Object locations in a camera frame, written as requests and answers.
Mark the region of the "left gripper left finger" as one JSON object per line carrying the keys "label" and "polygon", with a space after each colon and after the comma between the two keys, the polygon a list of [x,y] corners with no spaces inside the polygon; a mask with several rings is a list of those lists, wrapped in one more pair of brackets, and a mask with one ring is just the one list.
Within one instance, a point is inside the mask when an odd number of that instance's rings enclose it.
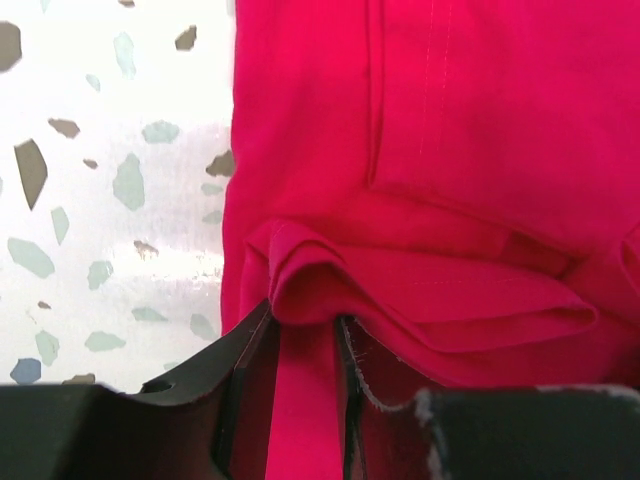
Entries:
{"label": "left gripper left finger", "polygon": [[267,303],[136,394],[5,386],[5,479],[261,479],[280,328]]}

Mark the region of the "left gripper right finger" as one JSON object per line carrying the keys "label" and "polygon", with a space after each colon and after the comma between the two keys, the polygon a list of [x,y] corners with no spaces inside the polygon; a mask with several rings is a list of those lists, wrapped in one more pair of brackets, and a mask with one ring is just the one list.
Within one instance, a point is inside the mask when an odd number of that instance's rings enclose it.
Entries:
{"label": "left gripper right finger", "polygon": [[448,389],[359,323],[335,324],[346,479],[635,479],[639,394],[619,385]]}

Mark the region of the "crimson pink t shirt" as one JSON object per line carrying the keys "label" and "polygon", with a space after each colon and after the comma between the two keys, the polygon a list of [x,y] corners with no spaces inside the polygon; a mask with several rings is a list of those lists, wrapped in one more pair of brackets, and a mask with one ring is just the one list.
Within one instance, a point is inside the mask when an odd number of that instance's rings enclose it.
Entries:
{"label": "crimson pink t shirt", "polygon": [[221,318],[267,475],[342,475],[333,324],[446,387],[639,382],[635,1],[240,1]]}

